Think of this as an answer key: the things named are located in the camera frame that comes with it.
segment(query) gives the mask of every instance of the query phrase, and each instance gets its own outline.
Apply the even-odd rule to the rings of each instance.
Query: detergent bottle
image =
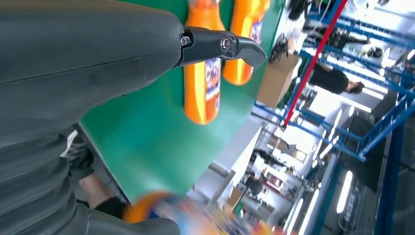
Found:
[[[189,0],[188,26],[225,30],[219,0]],[[197,124],[215,119],[220,104],[221,60],[215,58],[184,67],[184,112]]]
[[[129,207],[123,216],[123,220],[129,223],[154,218],[173,220],[181,235],[267,235],[250,233],[249,227],[242,220],[217,207],[202,205],[190,198],[166,192],[145,195]]]
[[[231,31],[259,44],[262,19],[269,7],[270,0],[235,0]],[[240,86],[250,80],[252,71],[253,67],[238,59],[226,62],[223,75],[228,82]]]

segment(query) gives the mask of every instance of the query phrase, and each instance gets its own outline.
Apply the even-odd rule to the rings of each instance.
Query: orange bottle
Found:
[[[251,38],[260,43],[262,19],[270,8],[271,0],[235,0],[231,31],[242,37]],[[252,75],[253,67],[242,59],[230,60],[225,64],[223,76],[234,85],[244,85]]]
[[[186,25],[225,30],[219,0],[189,0]],[[208,124],[218,115],[221,60],[219,58],[184,67],[184,112],[197,124]]]

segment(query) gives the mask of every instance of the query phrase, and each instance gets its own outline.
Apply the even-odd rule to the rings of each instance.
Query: green board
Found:
[[[186,0],[131,0],[174,13],[183,23]],[[268,52],[285,0],[273,0],[265,15],[261,46]],[[233,1],[221,2],[227,29]],[[211,124],[184,115],[183,68],[173,69],[151,86],[90,110],[81,127],[132,202],[151,190],[184,194],[231,140],[251,113],[265,64],[242,87],[222,79],[219,115]]]

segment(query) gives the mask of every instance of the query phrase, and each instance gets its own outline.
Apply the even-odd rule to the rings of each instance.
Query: red pole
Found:
[[[323,48],[324,48],[324,46],[325,46],[325,44],[328,40],[328,37],[330,36],[331,32],[333,31],[334,25],[336,24],[337,19],[339,18],[340,14],[342,13],[343,8],[345,7],[346,3],[347,3],[347,0],[342,0],[339,7],[336,9],[336,13],[334,14],[333,19],[331,20],[330,24],[328,25],[328,28],[327,28],[327,30],[326,30],[323,38],[322,38],[322,41],[320,42],[319,47],[317,48],[316,55],[311,60],[310,66],[308,66],[307,70],[305,71],[304,77],[302,78],[301,83],[299,84],[300,87],[297,90],[297,92],[295,93],[293,103],[288,108],[288,113],[287,113],[287,117],[285,118],[285,121],[284,121],[284,126],[287,126],[288,122],[290,121],[291,117],[293,116],[294,107],[297,104],[297,100],[299,99],[300,94],[301,94],[302,90],[304,89],[305,84],[308,81],[308,77],[310,76],[311,71],[313,70],[314,66],[316,65],[317,59],[319,58],[319,54],[323,50]]]

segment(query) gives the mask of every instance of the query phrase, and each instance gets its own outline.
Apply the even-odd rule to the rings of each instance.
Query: bottle label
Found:
[[[249,235],[249,229],[234,215],[208,208],[188,198],[171,196],[158,202],[150,218],[168,218],[182,235]]]
[[[206,61],[206,114],[214,115],[219,110],[221,60],[219,58]]]
[[[262,20],[255,22],[252,25],[251,39],[254,40],[258,44],[261,43],[261,29],[262,29]]]

